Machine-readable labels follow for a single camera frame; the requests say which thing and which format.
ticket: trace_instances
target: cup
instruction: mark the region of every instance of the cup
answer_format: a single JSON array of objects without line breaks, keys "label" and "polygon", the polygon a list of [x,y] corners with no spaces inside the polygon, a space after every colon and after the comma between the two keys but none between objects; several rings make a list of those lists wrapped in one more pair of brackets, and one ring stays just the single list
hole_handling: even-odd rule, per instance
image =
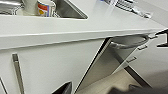
[{"label": "cup", "polygon": [[37,15],[37,0],[22,0],[24,12],[28,15]]},{"label": "cup", "polygon": [[38,15],[42,17],[53,17],[56,4],[51,0],[38,0]]}]

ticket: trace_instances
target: stainless steel sink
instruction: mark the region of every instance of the stainless steel sink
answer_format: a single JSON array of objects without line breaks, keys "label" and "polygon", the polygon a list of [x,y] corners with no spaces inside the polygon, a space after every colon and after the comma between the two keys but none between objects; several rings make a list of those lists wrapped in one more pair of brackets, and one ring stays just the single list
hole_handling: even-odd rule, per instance
[{"label": "stainless steel sink", "polygon": [[13,10],[21,4],[22,0],[0,0],[0,14],[12,15]]},{"label": "stainless steel sink", "polygon": [[[60,18],[87,19],[80,9],[69,0],[52,0],[56,4],[56,15]],[[22,0],[0,0],[0,14],[17,15],[17,9],[23,6]]]},{"label": "stainless steel sink", "polygon": [[69,0],[52,0],[56,3],[56,13],[61,18],[87,19],[88,17]]}]

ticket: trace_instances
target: white cabinet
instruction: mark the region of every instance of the white cabinet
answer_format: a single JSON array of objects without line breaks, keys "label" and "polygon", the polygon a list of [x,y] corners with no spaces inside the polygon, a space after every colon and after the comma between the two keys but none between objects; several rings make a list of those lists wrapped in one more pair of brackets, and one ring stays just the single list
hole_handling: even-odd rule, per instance
[{"label": "white cabinet", "polygon": [[4,91],[3,87],[2,87],[2,85],[0,85],[0,94],[5,94],[5,91]]},{"label": "white cabinet", "polygon": [[104,39],[13,49],[19,57],[25,94],[51,94],[72,81],[75,92]]}]

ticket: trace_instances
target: white countertop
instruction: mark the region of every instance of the white countertop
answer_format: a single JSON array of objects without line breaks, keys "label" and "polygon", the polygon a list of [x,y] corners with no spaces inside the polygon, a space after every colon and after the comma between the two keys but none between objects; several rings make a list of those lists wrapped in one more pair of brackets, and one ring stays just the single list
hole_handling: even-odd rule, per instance
[{"label": "white countertop", "polygon": [[88,19],[0,15],[0,49],[158,32],[151,19],[100,0],[70,0]]}]

